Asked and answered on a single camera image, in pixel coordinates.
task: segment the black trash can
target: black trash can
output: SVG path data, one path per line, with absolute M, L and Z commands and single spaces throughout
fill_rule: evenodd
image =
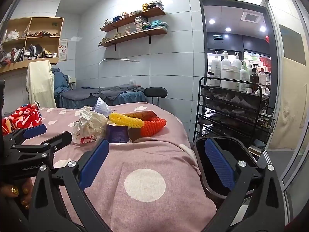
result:
M 218 143 L 222 150 L 229 151 L 237 161 L 243 160 L 249 166 L 258 167 L 256 160 L 238 139 L 228 136 L 212 138 Z M 218 208 L 227 197 L 230 189 L 223 186 L 216 170 L 205 153 L 204 145 L 207 139 L 208 137 L 197 138 L 194 141 L 193 151 L 197 157 L 197 163 L 201 171 L 201 180 L 206 196 L 210 198 Z M 254 186 L 250 186 L 245 198 L 249 198 L 252 195 L 253 190 Z

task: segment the black bottle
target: black bottle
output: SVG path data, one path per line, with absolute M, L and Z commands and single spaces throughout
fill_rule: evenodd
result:
M 256 72 L 256 68 L 252 69 L 252 74 L 250 75 L 250 82 L 252 83 L 259 83 L 259 75 Z M 252 88 L 252 92 L 257 91 L 257 85 L 250 85 L 250 88 Z

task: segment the human hand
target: human hand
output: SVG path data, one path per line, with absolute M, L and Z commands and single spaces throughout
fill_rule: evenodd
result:
M 25 209 L 29 209 L 32 188 L 33 188 L 32 180 L 28 178 L 22 186 L 24 196 L 20 200 L 21 204 L 25 206 Z M 0 183 L 0 192 L 5 197 L 10 197 L 10 198 L 16 198 L 19 195 L 19 191 L 16 186 L 5 184 L 5 183 Z

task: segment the blue gripper pad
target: blue gripper pad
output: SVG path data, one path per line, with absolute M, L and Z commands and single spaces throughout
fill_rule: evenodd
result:
M 41 124 L 41 125 L 31 127 L 25 130 L 24 138 L 33 138 L 43 133 L 46 133 L 46 125 Z
M 234 170 L 219 151 L 216 144 L 209 138 L 205 141 L 205 153 L 217 172 L 223 186 L 233 190 L 235 187 Z
M 79 187 L 82 190 L 84 190 L 86 187 L 91 186 L 108 154 L 109 143 L 106 139 L 104 139 L 96 148 L 96 150 L 92 153 L 89 160 L 86 162 L 80 172 Z

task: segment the yellow foam fruit net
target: yellow foam fruit net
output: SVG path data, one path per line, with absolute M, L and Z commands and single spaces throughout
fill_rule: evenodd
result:
M 125 125 L 132 128 L 141 128 L 144 126 L 144 121 L 139 118 L 131 118 L 120 113 L 111 113 L 109 120 L 117 125 Z

